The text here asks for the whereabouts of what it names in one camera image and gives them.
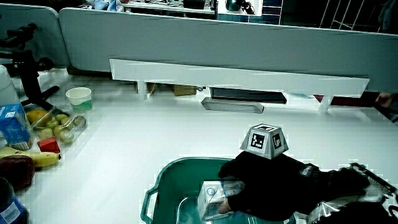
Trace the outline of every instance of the black tripod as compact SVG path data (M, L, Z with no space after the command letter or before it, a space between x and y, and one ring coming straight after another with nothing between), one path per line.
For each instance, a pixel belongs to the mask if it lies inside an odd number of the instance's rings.
M53 105L46 102L46 99L58 91L59 87L53 86L42 92L37 78L39 77L39 72L50 70L54 67L54 63L49 58L41 58L36 62L31 50L23 50L25 43L33 39L33 33L36 28L35 24L29 24L28 26L20 27L18 30L7 30L8 38L0 39L0 47L17 48L22 51L0 51L0 58L12 59L14 70L21 78L26 97L28 97L28 100L22 101L21 105L35 104L45 110L49 110Z

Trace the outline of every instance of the green plastic basin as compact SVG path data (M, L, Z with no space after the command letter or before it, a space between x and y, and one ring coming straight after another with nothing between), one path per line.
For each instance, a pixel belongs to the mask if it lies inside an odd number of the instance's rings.
M154 187L146 192L141 219L147 224L284 224L244 215L211 222L200 220L197 198L205 180L219 180L218 171L229 161L225 158L185 157L165 166ZM157 193L153 219L147 216L150 196ZM295 224L292 216L285 224Z

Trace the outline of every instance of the fruit basket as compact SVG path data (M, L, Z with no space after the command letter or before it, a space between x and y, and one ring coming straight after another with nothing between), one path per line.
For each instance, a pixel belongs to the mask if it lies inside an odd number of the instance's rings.
M141 219L147 224L207 224L201 221L197 210L197 198L203 181L219 180L218 171L229 161L225 158L185 157L167 164L157 177L153 188L148 190L142 204ZM153 218L147 215L151 195L157 193ZM294 224L269 222L252 216L222 218L212 224Z
M37 137L39 145L55 139L59 148L70 146L88 126L86 114L76 114L71 106L66 105L54 106L48 111L32 110L26 116L31 122L30 131Z

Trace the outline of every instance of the gray partition wall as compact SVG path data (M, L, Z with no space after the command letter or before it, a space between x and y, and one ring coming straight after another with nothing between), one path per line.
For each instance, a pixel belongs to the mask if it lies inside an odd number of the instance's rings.
M0 38L7 37L7 30L19 29L34 23L34 38L26 43L25 50L33 51L34 58L48 57L56 68L66 68L69 58L58 20L58 13L44 6L24 6L0 3Z
M65 8L71 64L110 71L109 59L370 78L398 91L398 35Z

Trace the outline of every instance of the banana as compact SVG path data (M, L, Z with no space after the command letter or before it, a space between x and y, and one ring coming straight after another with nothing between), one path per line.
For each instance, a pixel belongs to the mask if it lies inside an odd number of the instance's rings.
M61 155L54 152L21 151L7 146L0 149L0 159L11 155L29 156L33 159L35 168L42 168L54 165L61 159Z

